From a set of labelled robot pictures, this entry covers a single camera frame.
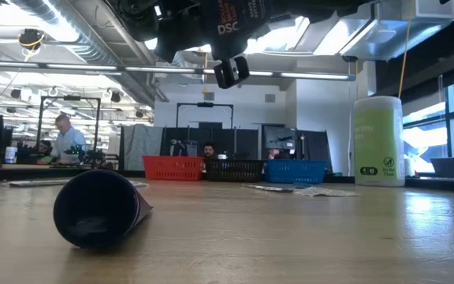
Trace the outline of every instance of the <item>rolled black mat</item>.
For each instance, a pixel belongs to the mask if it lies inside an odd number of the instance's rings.
[[[152,206],[120,174],[90,170],[69,181],[54,205],[54,221],[64,239],[81,248],[117,244]]]

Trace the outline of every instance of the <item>wooden table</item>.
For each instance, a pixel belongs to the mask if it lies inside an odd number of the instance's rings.
[[[355,189],[308,197],[240,184],[150,181],[126,242],[72,247],[60,187],[0,186],[0,283],[454,283],[454,193]]]

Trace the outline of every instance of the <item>paper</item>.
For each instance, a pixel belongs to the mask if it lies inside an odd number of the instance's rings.
[[[360,194],[341,189],[325,189],[316,186],[311,186],[305,189],[297,189],[295,194],[304,196],[360,196]]]

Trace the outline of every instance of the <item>red basket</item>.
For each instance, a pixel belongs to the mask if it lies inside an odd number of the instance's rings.
[[[145,177],[169,181],[198,181],[203,174],[203,158],[143,156]]]

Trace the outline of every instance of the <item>black partition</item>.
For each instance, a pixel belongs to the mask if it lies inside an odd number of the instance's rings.
[[[330,159],[329,138],[326,131],[297,131],[297,137],[304,135],[304,159],[327,161],[327,169],[333,171]],[[296,147],[296,157],[303,156],[302,144]]]
[[[239,159],[259,159],[259,131],[251,129],[236,129],[236,156]]]
[[[213,142],[217,154],[227,153],[236,159],[257,159],[259,132],[250,129],[194,129],[164,128],[162,131],[161,155],[169,155],[171,140],[182,143],[190,140],[197,143],[198,155],[203,145]]]

